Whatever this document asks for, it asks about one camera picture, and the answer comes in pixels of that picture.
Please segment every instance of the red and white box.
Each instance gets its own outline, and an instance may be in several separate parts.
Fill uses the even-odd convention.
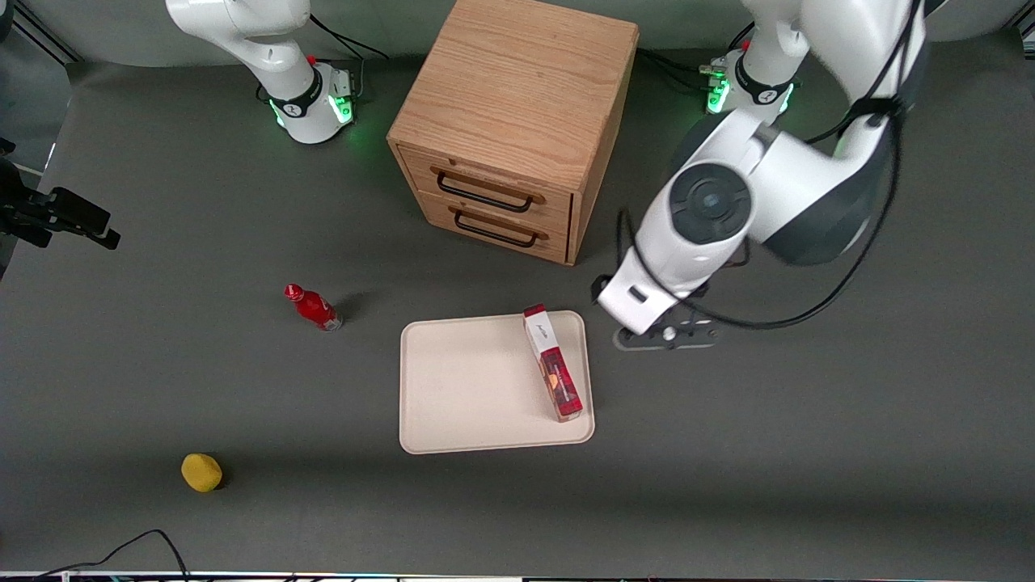
[[[578,418],[583,410],[582,400],[571,381],[568,367],[564,363],[554,326],[550,324],[550,316],[542,303],[525,310],[525,332],[539,362],[539,371],[554,403],[557,419],[565,423]]]

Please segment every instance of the yellow ball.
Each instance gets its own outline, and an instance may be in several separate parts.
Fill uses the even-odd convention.
[[[180,465],[180,472],[183,473],[183,481],[187,482],[190,489],[201,493],[208,493],[219,486],[223,481],[223,469],[208,455],[191,453],[183,458]]]

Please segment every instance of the drawer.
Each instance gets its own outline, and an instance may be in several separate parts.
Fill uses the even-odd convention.
[[[465,208],[482,214],[512,219],[555,231],[568,231],[570,194],[494,176],[456,161],[404,146],[400,146],[398,150],[419,191],[453,203],[463,202]]]
[[[452,200],[438,195],[417,193],[416,196],[424,217],[439,228],[556,263],[564,263],[567,259],[566,233],[529,227],[478,210],[462,208]]]

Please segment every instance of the green led light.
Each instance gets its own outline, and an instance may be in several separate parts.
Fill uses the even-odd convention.
[[[730,94],[730,82],[726,79],[717,87],[712,89],[712,94],[708,96],[708,105],[706,108],[709,113],[721,113],[722,104],[726,103],[726,96]]]
[[[787,106],[791,104],[791,93],[794,91],[794,83],[787,88],[787,94],[783,95],[783,103],[779,106],[779,112],[783,113],[787,111]]]
[[[284,127],[284,119],[280,119],[280,112],[276,110],[276,106],[273,105],[273,99],[269,100],[269,107],[273,110],[273,115],[276,115],[276,124]]]
[[[352,121],[352,99],[327,95],[327,103],[330,104],[331,109],[334,110],[334,115],[337,116],[337,120],[343,125]]]

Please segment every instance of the wooden top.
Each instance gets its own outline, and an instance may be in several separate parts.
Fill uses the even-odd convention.
[[[388,137],[578,191],[638,37],[533,0],[457,0]]]

